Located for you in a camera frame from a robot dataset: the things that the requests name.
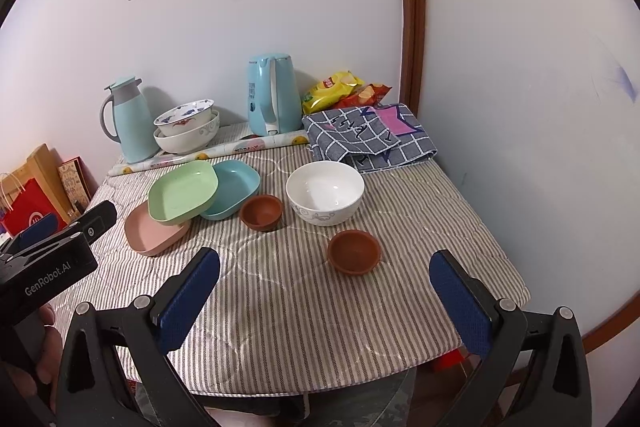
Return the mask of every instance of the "quilted tablecloth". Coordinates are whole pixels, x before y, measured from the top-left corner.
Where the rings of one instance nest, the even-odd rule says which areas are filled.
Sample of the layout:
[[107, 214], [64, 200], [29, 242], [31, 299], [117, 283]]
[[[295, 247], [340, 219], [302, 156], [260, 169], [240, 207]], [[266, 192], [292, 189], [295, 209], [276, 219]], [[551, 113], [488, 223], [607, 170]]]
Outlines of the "quilted tablecloth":
[[[303, 145], [236, 155], [260, 172], [261, 193], [286, 201], [285, 183], [311, 161]], [[213, 163], [224, 160], [217, 158]], [[175, 167], [107, 178], [92, 204], [110, 200], [118, 222], [94, 245], [97, 270], [53, 302], [66, 335], [81, 301], [96, 309], [152, 295], [202, 246], [222, 260], [220, 281], [184, 345], [169, 354], [187, 388], [216, 396], [277, 396], [362, 383], [413, 367], [458, 347], [460, 338], [428, 277], [433, 252], [448, 248], [496, 298], [520, 306], [524, 282], [476, 213], [433, 160], [365, 174], [362, 204], [347, 222], [314, 227], [288, 204], [281, 226], [249, 230], [238, 215], [195, 218], [187, 235], [156, 258], [134, 253], [124, 220], [152, 183]], [[362, 277], [335, 271], [326, 246], [340, 230], [379, 238], [378, 267]], [[128, 351], [127, 378], [138, 375]]]

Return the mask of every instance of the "yellow chip bag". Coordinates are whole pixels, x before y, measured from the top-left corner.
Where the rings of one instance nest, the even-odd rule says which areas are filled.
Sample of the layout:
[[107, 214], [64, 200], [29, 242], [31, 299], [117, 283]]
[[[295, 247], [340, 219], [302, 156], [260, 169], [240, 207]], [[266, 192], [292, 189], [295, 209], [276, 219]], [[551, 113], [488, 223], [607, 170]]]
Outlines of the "yellow chip bag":
[[364, 82], [353, 76], [351, 71], [338, 71], [306, 92], [302, 97], [302, 111], [311, 114], [328, 109], [363, 85]]

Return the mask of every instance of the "chip bag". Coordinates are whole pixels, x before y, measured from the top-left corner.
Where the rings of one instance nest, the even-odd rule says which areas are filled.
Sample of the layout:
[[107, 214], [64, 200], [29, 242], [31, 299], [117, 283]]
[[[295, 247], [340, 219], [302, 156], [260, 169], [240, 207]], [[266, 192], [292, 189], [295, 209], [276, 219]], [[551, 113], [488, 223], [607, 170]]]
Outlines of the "chip bag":
[[343, 98], [335, 103], [332, 109], [340, 109], [345, 107], [361, 107], [364, 105], [376, 105], [385, 98], [385, 95], [391, 90], [390, 87], [383, 84], [369, 84], [358, 92]]
[[318, 82], [302, 97], [302, 111], [305, 114], [329, 109], [334, 103], [349, 96], [358, 86], [364, 82], [351, 71], [339, 71], [328, 79]]

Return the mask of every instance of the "brown bowl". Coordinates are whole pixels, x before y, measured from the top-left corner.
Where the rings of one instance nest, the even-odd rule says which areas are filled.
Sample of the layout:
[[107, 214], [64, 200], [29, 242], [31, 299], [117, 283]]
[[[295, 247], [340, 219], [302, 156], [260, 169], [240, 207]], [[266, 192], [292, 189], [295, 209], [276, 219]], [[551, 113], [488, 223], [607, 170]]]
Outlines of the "brown bowl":
[[364, 275], [380, 262], [379, 241], [362, 230], [338, 232], [326, 250], [329, 263], [347, 275]]
[[252, 230], [268, 232], [277, 227], [284, 205], [276, 196], [260, 194], [249, 198], [240, 209], [240, 219]]

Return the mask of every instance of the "light blue thermos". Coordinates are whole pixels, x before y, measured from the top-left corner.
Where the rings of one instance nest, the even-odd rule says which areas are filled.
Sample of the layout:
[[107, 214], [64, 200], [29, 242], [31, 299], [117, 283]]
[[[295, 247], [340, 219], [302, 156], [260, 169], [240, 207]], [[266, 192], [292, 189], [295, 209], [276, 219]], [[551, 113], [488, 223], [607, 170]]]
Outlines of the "light blue thermos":
[[[154, 139], [154, 119], [144, 95], [138, 89], [142, 80], [135, 76], [121, 78], [106, 87], [111, 94], [100, 108], [100, 126], [104, 133], [122, 147], [127, 163], [136, 163], [156, 154], [160, 147]], [[104, 124], [104, 108], [111, 102], [113, 124], [116, 135], [113, 136]]]
[[289, 55], [251, 58], [248, 81], [248, 117], [252, 133], [269, 136], [302, 127], [302, 103]]

